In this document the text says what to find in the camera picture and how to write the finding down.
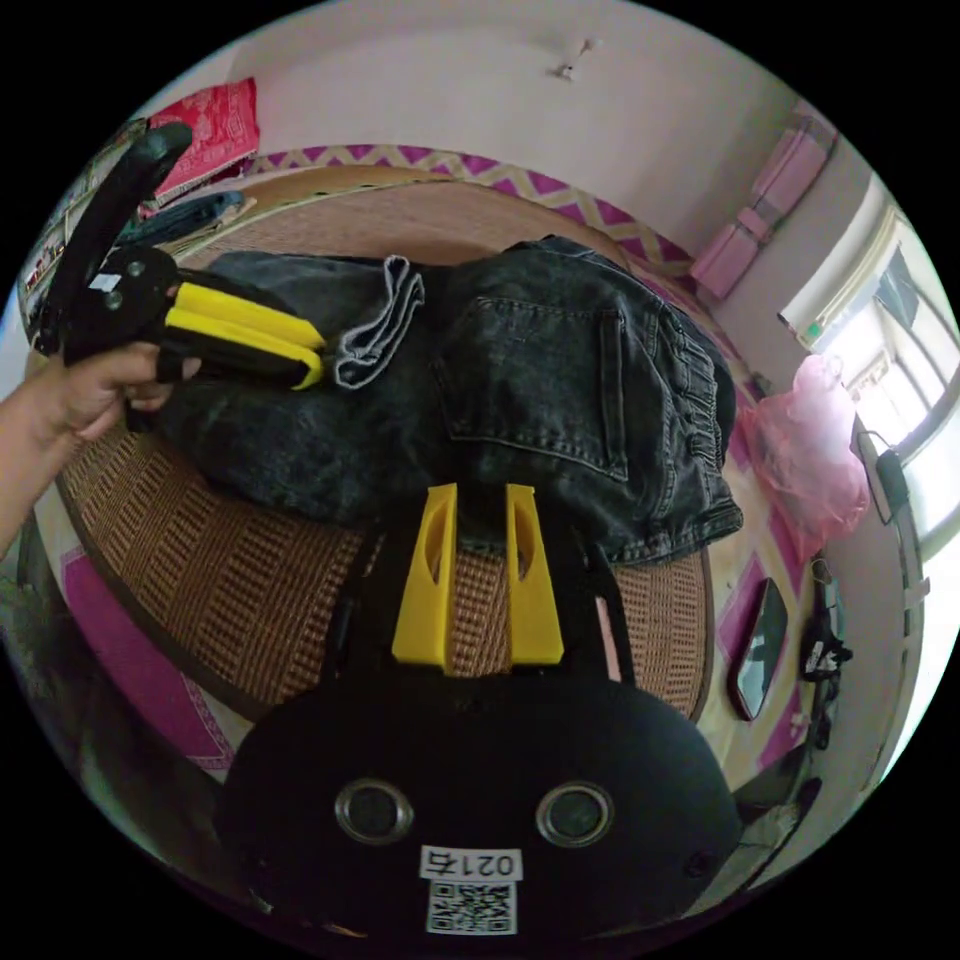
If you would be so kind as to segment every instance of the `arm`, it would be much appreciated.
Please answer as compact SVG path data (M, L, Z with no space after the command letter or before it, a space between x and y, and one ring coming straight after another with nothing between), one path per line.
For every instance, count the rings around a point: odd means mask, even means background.
M0 556L77 450L123 416L124 399L145 411L163 405L171 388L156 383L157 352L133 344L69 369L53 358L0 403ZM188 360L184 375L198 368Z

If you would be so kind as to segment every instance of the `zigzag pattern border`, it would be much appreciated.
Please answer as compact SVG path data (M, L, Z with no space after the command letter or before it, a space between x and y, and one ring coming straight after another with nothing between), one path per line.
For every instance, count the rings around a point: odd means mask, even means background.
M255 157L243 172L249 176L278 170L358 164L427 170L543 204L603 231L619 243L631 259L650 264L690 292L696 291L696 284L688 276L693 263L690 254L627 211L561 180L489 157L408 145L318 146Z

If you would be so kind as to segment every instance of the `jeans back pocket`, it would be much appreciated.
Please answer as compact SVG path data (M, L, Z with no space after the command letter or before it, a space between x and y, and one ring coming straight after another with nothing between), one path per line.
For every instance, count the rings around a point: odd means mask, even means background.
M623 320L478 298L441 334L433 373L448 436L626 480Z

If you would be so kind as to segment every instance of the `hand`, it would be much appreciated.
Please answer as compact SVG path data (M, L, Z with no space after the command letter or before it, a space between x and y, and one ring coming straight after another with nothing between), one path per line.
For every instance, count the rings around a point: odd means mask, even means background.
M157 383L159 348L133 343L65 367L52 358L37 375L38 435L52 443L64 436L96 440L123 416L125 400L137 410L159 410L173 390ZM199 360L186 360L183 378L200 369Z

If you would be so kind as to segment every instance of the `woven bamboo mat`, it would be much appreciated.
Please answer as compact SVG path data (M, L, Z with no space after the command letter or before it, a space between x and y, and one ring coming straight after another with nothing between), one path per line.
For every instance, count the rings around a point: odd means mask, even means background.
M236 249L457 263L548 233L623 262L598 231L489 188L450 182L285 206L217 237L185 265L203 267ZM317 682L331 609L357 549L354 534L221 495L158 440L123 427L86 447L59 486L81 543L131 617L213 696L257 720ZM458 558L459 675L507 669L503 567ZM695 719L713 651L706 552L659 567L623 567L617 579L638 685Z

